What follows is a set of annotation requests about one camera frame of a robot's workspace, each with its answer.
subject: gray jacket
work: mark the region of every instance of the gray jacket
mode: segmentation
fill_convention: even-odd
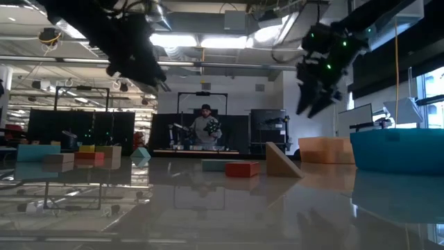
[[[207,126],[207,123],[211,120],[218,122],[217,119],[211,115],[207,118],[197,117],[194,120],[193,124],[191,125],[191,129],[196,132],[196,144],[215,145],[217,139],[222,136],[222,131],[220,129],[215,132],[217,133],[217,138],[208,135],[208,132],[203,130]]]

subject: cap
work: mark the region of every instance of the cap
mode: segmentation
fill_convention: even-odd
[[[208,104],[203,104],[202,109],[211,110],[211,107]]]

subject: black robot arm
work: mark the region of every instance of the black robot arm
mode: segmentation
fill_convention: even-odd
[[[52,24],[64,19],[79,30],[92,47],[98,47],[108,56],[110,76],[119,72],[137,85],[145,85],[141,89],[153,92],[156,92],[158,81],[167,79],[153,55],[153,45],[149,41],[153,30],[145,13],[123,11],[120,18],[116,18],[105,9],[114,6],[116,0],[37,1],[45,7]]]
[[[313,117],[340,101],[342,94],[337,84],[347,74],[347,68],[360,53],[370,51],[369,40],[414,1],[370,0],[331,26],[312,26],[302,39],[307,55],[296,65],[297,77],[302,81],[297,114],[311,106],[308,117]]]

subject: blue tub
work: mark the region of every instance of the blue tub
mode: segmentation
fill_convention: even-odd
[[[444,174],[444,129],[381,129],[350,134],[359,169]]]

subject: black partition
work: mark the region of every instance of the black partition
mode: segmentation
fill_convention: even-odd
[[[148,148],[168,149],[169,148],[169,124],[182,124],[191,126],[195,114],[154,114],[151,122],[151,134],[148,141]],[[221,123],[222,137],[218,140],[219,146],[226,146],[239,153],[248,153],[248,116],[247,115],[218,115],[215,117]]]
[[[122,146],[122,155],[129,156],[133,152],[134,124],[133,112],[32,109],[28,138],[38,140],[40,144],[50,144],[51,141],[61,142],[62,131],[69,131],[78,136],[79,142],[105,145],[109,137],[112,137],[113,144],[118,143]]]

